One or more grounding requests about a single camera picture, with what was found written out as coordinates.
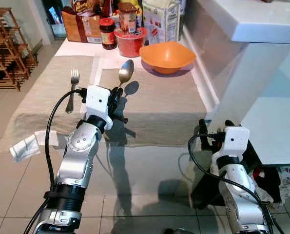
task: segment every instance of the white countertop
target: white countertop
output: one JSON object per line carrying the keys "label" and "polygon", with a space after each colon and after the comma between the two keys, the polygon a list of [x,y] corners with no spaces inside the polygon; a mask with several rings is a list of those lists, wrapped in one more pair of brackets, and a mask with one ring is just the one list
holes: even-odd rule
{"label": "white countertop", "polygon": [[55,56],[93,56],[91,84],[99,84],[102,69],[121,68],[122,64],[132,59],[135,68],[142,68],[141,57],[127,58],[120,55],[119,49],[105,50],[101,44],[65,41]]}
{"label": "white countertop", "polygon": [[197,1],[233,41],[290,44],[290,2]]}
{"label": "white countertop", "polygon": [[290,164],[290,98],[259,97],[242,125],[263,165]]}

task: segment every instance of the jar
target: jar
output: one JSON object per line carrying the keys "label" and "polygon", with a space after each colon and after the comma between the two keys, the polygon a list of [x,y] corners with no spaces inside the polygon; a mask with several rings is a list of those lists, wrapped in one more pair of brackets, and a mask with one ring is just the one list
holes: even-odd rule
{"label": "jar", "polygon": [[103,18],[99,21],[99,29],[101,33],[102,47],[106,50],[116,48],[116,39],[114,29],[116,28],[115,22],[111,18]]}
{"label": "jar", "polygon": [[137,8],[129,2],[119,3],[120,27],[124,33],[134,33],[136,31]]}

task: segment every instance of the beige tablecloth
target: beige tablecloth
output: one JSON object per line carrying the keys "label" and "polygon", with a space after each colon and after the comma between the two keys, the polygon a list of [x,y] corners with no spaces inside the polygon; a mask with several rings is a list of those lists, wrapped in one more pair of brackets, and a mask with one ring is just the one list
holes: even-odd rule
{"label": "beige tablecloth", "polygon": [[[90,73],[94,57],[61,56],[53,57],[31,90],[27,93],[17,110],[8,122],[4,136],[0,141],[0,153],[35,131],[45,130],[50,113],[62,95],[70,91],[70,69],[80,72],[79,86],[86,87],[90,81]],[[52,129],[60,133],[70,133],[81,119],[81,98],[75,94],[74,111],[65,112],[68,99],[58,108],[53,119]]]}
{"label": "beige tablecloth", "polygon": [[[8,123],[0,142],[0,152],[35,131],[45,130],[48,117],[59,98],[70,89],[70,69],[81,73],[79,86],[87,87],[93,57],[53,57]],[[119,84],[118,70],[103,70],[100,85],[112,89]],[[186,146],[197,121],[206,114],[190,72],[177,77],[160,77],[136,69],[117,113],[129,118],[128,124],[115,120],[105,133],[106,140],[126,146]],[[74,111],[65,113],[67,100],[55,114],[52,129],[68,134],[81,119],[81,99],[75,95]]]}

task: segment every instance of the food package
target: food package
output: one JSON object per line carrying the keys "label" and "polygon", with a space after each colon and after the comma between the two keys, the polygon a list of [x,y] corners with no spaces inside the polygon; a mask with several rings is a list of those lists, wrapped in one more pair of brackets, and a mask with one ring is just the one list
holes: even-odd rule
{"label": "food package", "polygon": [[143,0],[143,14],[149,44],[178,41],[180,17],[178,0]]}
{"label": "food package", "polygon": [[115,10],[112,15],[110,16],[110,18],[113,19],[113,21],[115,22],[116,28],[120,27],[120,16],[119,16],[119,10]]}
{"label": "food package", "polygon": [[134,33],[136,31],[136,12],[137,8],[129,2],[120,2],[119,19],[120,26],[124,33]]}
{"label": "food package", "polygon": [[143,10],[141,9],[140,5],[138,5],[137,0],[131,0],[131,4],[136,7],[136,28],[140,28],[143,23]]}
{"label": "food package", "polygon": [[67,6],[63,8],[61,14],[69,41],[101,43],[99,15],[78,16]]}
{"label": "food package", "polygon": [[71,0],[71,6],[78,16],[102,13],[108,17],[113,13],[113,0]]}

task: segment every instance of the red container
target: red container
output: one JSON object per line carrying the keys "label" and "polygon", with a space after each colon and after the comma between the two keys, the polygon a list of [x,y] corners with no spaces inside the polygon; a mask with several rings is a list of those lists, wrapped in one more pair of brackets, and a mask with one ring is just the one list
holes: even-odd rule
{"label": "red container", "polygon": [[120,28],[115,30],[119,52],[125,57],[138,57],[139,50],[144,46],[147,29],[137,28],[133,34],[123,33]]}

